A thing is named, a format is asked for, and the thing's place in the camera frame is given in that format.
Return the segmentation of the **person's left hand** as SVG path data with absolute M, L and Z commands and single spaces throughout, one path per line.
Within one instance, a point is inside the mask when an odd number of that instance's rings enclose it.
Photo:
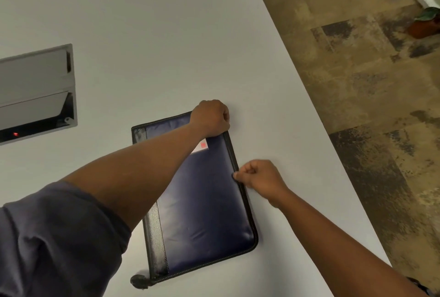
M 198 139 L 205 139 L 218 136 L 222 133 L 215 133 L 215 101 L 203 100 L 191 112 L 189 127 L 197 135 Z

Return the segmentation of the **person's right hand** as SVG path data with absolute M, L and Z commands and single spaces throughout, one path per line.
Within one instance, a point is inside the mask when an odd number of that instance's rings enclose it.
M 267 199 L 273 207 L 278 208 L 282 199 L 290 192 L 277 167 L 270 160 L 251 160 L 234 173 L 255 174 L 253 190 Z

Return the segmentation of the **navy blue zip folder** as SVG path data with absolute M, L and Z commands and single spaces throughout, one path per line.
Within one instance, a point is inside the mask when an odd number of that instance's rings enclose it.
M 228 132 L 207 139 L 208 150 L 190 154 L 142 224 L 148 274 L 136 289 L 254 250 L 259 242 L 245 186 Z

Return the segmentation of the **person's right forearm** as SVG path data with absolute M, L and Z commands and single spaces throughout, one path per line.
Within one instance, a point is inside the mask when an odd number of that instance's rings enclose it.
M 334 297 L 427 297 L 287 187 L 270 202 L 286 217 Z

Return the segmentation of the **person's left forearm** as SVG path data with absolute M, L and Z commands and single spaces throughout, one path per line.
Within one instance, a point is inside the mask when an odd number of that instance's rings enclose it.
M 90 194 L 133 231 L 207 129 L 189 123 L 98 158 L 62 178 Z

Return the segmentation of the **white label with red mark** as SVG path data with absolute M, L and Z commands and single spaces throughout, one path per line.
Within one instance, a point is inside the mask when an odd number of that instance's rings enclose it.
M 195 153 L 197 153 L 197 152 L 204 151 L 204 150 L 208 150 L 208 149 L 209 149 L 209 147 L 208 147 L 207 139 L 205 138 L 205 139 L 202 139 L 202 140 L 196 145 L 195 149 L 192 150 L 191 154 L 195 154 Z

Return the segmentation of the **grey table power box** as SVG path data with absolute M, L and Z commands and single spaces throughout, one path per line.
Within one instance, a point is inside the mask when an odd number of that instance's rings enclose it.
M 0 146 L 77 125 L 72 44 L 0 59 Z

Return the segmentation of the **grey shirt sleeve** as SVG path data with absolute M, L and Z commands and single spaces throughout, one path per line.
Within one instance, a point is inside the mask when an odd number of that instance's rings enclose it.
M 66 182 L 0 207 L 0 297 L 102 297 L 131 230 Z

